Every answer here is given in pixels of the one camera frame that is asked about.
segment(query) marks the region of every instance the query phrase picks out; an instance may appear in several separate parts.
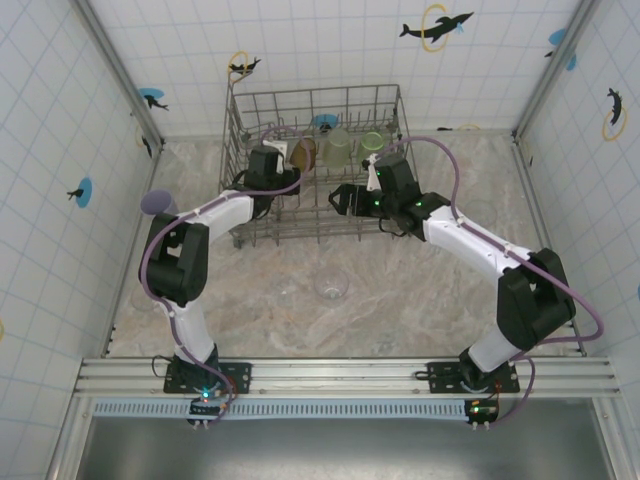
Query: clear drinking glass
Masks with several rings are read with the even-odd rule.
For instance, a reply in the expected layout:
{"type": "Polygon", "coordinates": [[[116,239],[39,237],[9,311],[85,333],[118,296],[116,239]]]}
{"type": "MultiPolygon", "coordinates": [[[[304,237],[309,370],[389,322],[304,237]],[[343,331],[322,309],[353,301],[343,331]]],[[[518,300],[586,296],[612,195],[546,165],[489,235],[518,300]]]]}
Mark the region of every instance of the clear drinking glass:
{"type": "Polygon", "coordinates": [[[335,300],[347,293],[349,277],[338,267],[325,267],[316,273],[313,286],[322,298],[335,300]]]}
{"type": "Polygon", "coordinates": [[[342,128],[334,128],[327,135],[322,160],[327,167],[344,167],[349,164],[351,155],[351,139],[349,133],[342,128]]]}

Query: glass cup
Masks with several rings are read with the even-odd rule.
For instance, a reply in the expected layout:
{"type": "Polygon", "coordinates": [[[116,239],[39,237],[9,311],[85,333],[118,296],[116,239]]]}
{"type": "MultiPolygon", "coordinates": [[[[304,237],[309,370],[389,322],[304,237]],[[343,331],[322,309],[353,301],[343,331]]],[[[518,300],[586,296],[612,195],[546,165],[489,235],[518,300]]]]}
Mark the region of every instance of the glass cup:
{"type": "Polygon", "coordinates": [[[322,160],[327,167],[344,167],[349,165],[351,155],[351,139],[349,133],[342,128],[334,128],[327,135],[322,151],[322,160]]]}
{"type": "Polygon", "coordinates": [[[325,267],[313,280],[316,293],[325,300],[336,300],[349,289],[349,277],[338,267],[325,267]]]}
{"type": "Polygon", "coordinates": [[[384,138],[378,132],[365,133],[360,138],[360,144],[358,145],[358,152],[356,153],[356,160],[358,163],[362,163],[362,160],[369,158],[372,153],[379,152],[384,148],[384,138]]]}
{"type": "Polygon", "coordinates": [[[305,138],[304,140],[300,140],[296,143],[296,146],[293,147],[293,152],[291,152],[289,163],[300,169],[301,172],[304,172],[304,169],[307,166],[307,150],[304,148],[305,145],[309,147],[309,153],[311,154],[311,166],[309,167],[309,171],[311,171],[315,166],[316,154],[318,153],[316,142],[310,138],[305,138]]]}

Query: grid tile wall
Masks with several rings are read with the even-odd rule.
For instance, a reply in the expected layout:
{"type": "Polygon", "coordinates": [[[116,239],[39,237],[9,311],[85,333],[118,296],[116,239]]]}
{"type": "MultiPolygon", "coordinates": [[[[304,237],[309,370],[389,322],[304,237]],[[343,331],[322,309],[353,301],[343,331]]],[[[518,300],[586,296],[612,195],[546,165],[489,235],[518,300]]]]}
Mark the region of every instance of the grid tile wall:
{"type": "Polygon", "coordinates": [[[67,0],[2,0],[0,478],[43,478],[108,328],[151,168],[129,113],[67,0]]]}
{"type": "MultiPolygon", "coordinates": [[[[640,2],[603,2],[527,139],[543,214],[569,281],[603,315],[587,348],[609,355],[640,439],[640,2]],[[622,97],[614,129],[609,88],[622,97]]],[[[581,312],[583,332],[594,329],[581,312]]],[[[634,446],[640,452],[638,444],[634,446]]]]}
{"type": "MultiPolygon", "coordinates": [[[[238,50],[262,59],[240,89],[392,82],[413,129],[513,128],[555,48],[549,36],[578,3],[92,0],[136,85],[165,93],[169,112],[152,114],[167,136],[222,133],[227,64],[238,50]],[[403,23],[419,29],[433,3],[448,15],[474,14],[442,51],[428,53],[420,38],[398,36],[403,23]]],[[[442,15],[432,9],[425,28],[442,15]]]]}

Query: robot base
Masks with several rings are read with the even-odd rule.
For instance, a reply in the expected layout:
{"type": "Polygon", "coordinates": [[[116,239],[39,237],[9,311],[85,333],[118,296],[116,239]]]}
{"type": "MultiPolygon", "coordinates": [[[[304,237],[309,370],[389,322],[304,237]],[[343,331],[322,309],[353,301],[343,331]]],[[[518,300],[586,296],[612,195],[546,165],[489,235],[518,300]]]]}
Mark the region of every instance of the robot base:
{"type": "Polygon", "coordinates": [[[520,392],[516,367],[506,362],[491,372],[485,382],[475,389],[465,384],[460,372],[460,362],[430,362],[427,363],[427,373],[431,393],[493,393],[497,382],[500,382],[501,393],[520,392]]]}
{"type": "MultiPolygon", "coordinates": [[[[251,385],[250,363],[218,363],[217,348],[204,363],[225,375],[234,386],[236,394],[249,393],[251,385]]],[[[221,387],[223,387],[222,381],[213,373],[193,363],[185,362],[174,355],[171,363],[167,366],[163,391],[164,393],[193,394],[204,388],[212,390],[221,387]]]]}

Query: metal wire rack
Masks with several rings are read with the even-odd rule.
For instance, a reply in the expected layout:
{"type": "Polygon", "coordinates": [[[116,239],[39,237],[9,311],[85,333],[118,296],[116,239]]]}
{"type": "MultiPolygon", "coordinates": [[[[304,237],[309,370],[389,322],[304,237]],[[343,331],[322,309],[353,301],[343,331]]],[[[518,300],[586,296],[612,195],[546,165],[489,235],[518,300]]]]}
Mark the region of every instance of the metal wire rack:
{"type": "MultiPolygon", "coordinates": [[[[236,93],[236,83],[248,76],[231,80],[227,89],[225,127],[222,150],[220,187],[233,183],[233,178],[248,165],[251,149],[260,141],[262,133],[274,126],[287,125],[303,131],[318,145],[315,167],[305,178],[300,194],[277,197],[270,212],[261,219],[234,228],[234,245],[240,248],[245,241],[253,246],[260,239],[271,238],[276,244],[291,238],[379,233],[378,220],[341,216],[329,204],[328,196],[342,183],[366,184],[368,174],[356,163],[355,151],[360,136],[370,131],[382,134],[387,144],[408,135],[406,115],[398,85],[367,85],[353,87],[307,88],[278,92],[236,93]],[[347,130],[351,138],[350,163],[329,168],[322,160],[327,125],[314,119],[322,115],[337,117],[337,125],[347,130]]],[[[273,132],[270,140],[288,142],[291,152],[298,138],[288,131],[273,132]]],[[[413,150],[404,152],[417,177],[413,150]]]]}

